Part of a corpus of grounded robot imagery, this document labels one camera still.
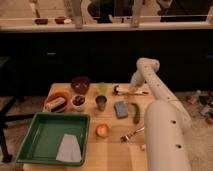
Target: snack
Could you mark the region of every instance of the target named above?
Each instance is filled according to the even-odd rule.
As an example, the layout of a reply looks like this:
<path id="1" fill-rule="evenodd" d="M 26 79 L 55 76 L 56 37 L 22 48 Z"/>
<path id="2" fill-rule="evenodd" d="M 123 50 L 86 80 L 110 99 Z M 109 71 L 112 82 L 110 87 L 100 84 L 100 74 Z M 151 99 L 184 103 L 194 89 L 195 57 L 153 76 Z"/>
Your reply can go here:
<path id="1" fill-rule="evenodd" d="M 58 97 L 58 98 L 46 103 L 45 108 L 48 111 L 53 112 L 53 111 L 60 109 L 64 105 L 66 105 L 66 99 L 63 97 Z"/>
<path id="2" fill-rule="evenodd" d="M 80 106 L 80 105 L 84 104 L 84 102 L 85 102 L 84 96 L 77 95 L 73 99 L 73 104 L 76 105 L 76 106 Z"/>

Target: red bowl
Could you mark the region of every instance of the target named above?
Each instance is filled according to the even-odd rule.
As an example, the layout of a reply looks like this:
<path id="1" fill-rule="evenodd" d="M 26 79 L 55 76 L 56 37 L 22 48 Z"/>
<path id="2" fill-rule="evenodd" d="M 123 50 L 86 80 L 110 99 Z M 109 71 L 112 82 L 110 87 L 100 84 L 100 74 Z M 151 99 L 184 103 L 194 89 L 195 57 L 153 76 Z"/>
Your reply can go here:
<path id="1" fill-rule="evenodd" d="M 58 97 L 63 97 L 65 98 L 66 102 L 65 104 L 59 108 L 58 110 L 54 111 L 54 112 L 63 112 L 65 109 L 67 109 L 69 106 L 70 106 L 70 99 L 71 99 L 71 96 L 69 93 L 67 92 L 55 92 L 55 93 L 52 93 L 50 94 L 44 101 L 44 108 L 46 106 L 46 104 Z"/>
<path id="2" fill-rule="evenodd" d="M 86 94 L 89 86 L 90 79 L 85 76 L 74 77 L 71 81 L 71 87 L 77 94 Z"/>

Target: chair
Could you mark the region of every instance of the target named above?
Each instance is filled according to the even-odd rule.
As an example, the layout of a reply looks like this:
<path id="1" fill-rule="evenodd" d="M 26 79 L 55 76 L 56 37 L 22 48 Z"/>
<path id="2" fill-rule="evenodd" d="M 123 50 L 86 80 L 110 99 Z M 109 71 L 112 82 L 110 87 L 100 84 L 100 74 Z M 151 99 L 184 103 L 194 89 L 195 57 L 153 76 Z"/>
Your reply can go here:
<path id="1" fill-rule="evenodd" d="M 2 162 L 8 163 L 12 159 L 12 155 L 8 153 L 6 140 L 4 136 L 4 129 L 7 128 L 6 123 L 29 119 L 34 116 L 34 114 L 23 114 L 23 115 L 10 115 L 7 116 L 8 111 L 14 105 L 14 103 L 19 100 L 20 102 L 24 101 L 22 92 L 22 61 L 17 60 L 7 60 L 3 66 L 0 67 L 0 88 L 5 90 L 6 94 L 13 95 L 9 102 L 0 110 L 0 145 L 3 153 Z"/>

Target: white cloth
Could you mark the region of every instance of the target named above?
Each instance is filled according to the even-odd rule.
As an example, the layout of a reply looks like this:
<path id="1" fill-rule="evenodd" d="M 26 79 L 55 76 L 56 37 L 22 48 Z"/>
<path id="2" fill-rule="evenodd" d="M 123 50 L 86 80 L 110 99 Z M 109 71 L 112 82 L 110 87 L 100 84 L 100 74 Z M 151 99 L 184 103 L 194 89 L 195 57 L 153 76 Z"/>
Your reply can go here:
<path id="1" fill-rule="evenodd" d="M 81 150 L 75 135 L 64 134 L 56 160 L 63 162 L 80 162 Z"/>

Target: small bowl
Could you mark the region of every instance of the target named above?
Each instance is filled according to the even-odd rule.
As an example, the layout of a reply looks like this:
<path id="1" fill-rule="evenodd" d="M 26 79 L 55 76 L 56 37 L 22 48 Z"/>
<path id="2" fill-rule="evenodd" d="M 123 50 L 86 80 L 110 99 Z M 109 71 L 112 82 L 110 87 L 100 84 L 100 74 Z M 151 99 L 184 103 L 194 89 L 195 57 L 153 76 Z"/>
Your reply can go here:
<path id="1" fill-rule="evenodd" d="M 58 108 L 57 110 L 54 110 L 52 112 L 63 112 L 65 109 L 67 109 L 69 106 L 70 106 L 70 99 L 71 99 L 71 96 L 69 93 L 67 92 L 55 92 L 55 93 L 52 93 L 50 94 L 44 101 L 44 109 L 47 110 L 46 108 L 46 104 L 58 97 L 63 97 L 66 102 L 60 107 Z"/>
<path id="2" fill-rule="evenodd" d="M 71 81 L 71 87 L 77 94 L 86 94 L 89 86 L 90 79 L 85 76 L 74 77 Z"/>
<path id="3" fill-rule="evenodd" d="M 85 109 L 85 96 L 75 95 L 71 99 L 71 104 L 77 112 L 82 112 Z"/>

